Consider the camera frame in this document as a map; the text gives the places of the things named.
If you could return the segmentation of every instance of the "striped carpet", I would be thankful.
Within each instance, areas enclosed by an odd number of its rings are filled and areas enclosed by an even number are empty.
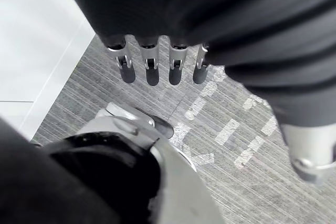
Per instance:
[[[151,87],[138,44],[128,39],[136,81],[121,81],[95,37],[34,141],[46,144],[70,136],[110,101],[127,103],[174,125],[172,143],[197,165],[226,223],[336,223],[336,174],[319,187],[296,177],[265,101],[227,78],[223,67],[211,68],[204,84],[194,84],[196,47],[188,51],[182,82],[171,86],[165,37],[160,38],[160,82]]]

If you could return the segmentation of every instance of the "metal bracket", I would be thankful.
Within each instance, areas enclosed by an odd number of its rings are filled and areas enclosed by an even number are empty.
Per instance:
[[[174,48],[172,45],[169,46],[169,63],[170,63],[170,69],[174,69],[175,68],[175,61],[179,61],[178,62],[178,69],[182,70],[183,69],[183,65],[185,62],[185,58],[187,56],[187,51],[188,51],[188,47],[183,48],[183,49],[177,49]]]
[[[151,69],[149,60],[153,60],[153,69],[157,69],[159,66],[159,44],[156,44],[153,47],[140,47],[140,51],[145,68]]]
[[[197,59],[196,59],[196,67],[198,69],[201,69],[202,66],[206,66],[207,69],[209,68],[210,64],[206,64],[204,62],[204,58],[207,52],[208,50],[204,47],[204,45],[200,45],[200,48],[198,49],[198,53],[197,53]]]
[[[132,67],[132,57],[130,53],[130,49],[128,46],[128,42],[126,41],[126,45],[122,49],[112,49],[108,48],[110,52],[112,52],[112,56],[115,57],[117,61],[118,68],[122,69],[122,65],[127,65],[128,68]]]

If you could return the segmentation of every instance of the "floor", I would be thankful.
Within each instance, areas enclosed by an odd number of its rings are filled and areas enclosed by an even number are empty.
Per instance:
[[[131,52],[137,79],[121,81],[118,68],[95,37],[34,141],[70,136],[108,102],[127,103],[169,120],[172,143],[197,165],[226,223],[336,223],[336,174],[322,186],[301,182],[292,171],[268,104],[213,67],[205,83],[192,81],[196,47],[188,51],[182,82],[168,82],[168,43],[160,38],[160,82],[145,81],[138,44]]]

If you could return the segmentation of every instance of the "silver metal joint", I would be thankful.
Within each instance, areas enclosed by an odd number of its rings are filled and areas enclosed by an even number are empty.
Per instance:
[[[210,65],[204,62],[204,58],[208,50],[204,47],[204,45],[200,45],[200,48],[198,49],[197,53],[197,59],[196,59],[196,67],[198,69],[201,69],[202,66],[206,66],[208,68]]]
[[[318,184],[336,168],[336,124],[318,127],[280,126],[289,147],[289,156],[297,174]]]
[[[141,56],[146,69],[157,69],[159,66],[159,44],[155,47],[140,47]]]
[[[125,47],[122,49],[108,48],[108,50],[111,52],[112,56],[115,57],[118,68],[122,69],[122,65],[127,65],[128,68],[132,67],[132,57],[127,41]]]
[[[176,49],[172,47],[172,45],[169,46],[169,63],[170,68],[173,70],[176,66],[178,66],[179,70],[182,70],[185,58],[187,56],[188,48],[183,49]]]

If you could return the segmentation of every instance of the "dark sleeve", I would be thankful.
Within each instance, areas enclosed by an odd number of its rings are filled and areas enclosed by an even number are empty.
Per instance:
[[[336,122],[336,0],[76,0],[101,38],[183,37],[280,123]]]
[[[0,120],[0,223],[120,223],[93,191]]]

